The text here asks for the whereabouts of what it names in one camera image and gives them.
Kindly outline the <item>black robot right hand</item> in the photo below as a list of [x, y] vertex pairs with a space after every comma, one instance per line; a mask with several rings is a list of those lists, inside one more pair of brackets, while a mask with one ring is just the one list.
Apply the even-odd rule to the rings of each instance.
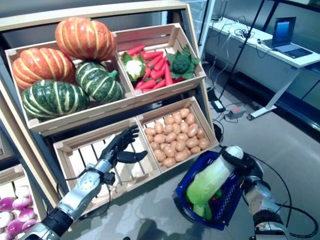
[[220, 151], [220, 155], [243, 176], [263, 179], [263, 171], [260, 165], [248, 153], [244, 152], [243, 157], [239, 158], [227, 152], [226, 148]]

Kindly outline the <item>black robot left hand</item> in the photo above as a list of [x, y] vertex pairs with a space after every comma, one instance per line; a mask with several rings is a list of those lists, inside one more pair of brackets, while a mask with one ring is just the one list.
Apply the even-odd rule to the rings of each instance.
[[135, 124], [116, 135], [106, 148], [103, 149], [97, 163], [103, 166], [109, 163], [113, 168], [118, 162], [133, 164], [143, 160], [148, 154], [147, 150], [143, 150], [142, 152], [125, 151], [130, 144], [135, 142], [139, 136], [139, 131], [138, 125]]

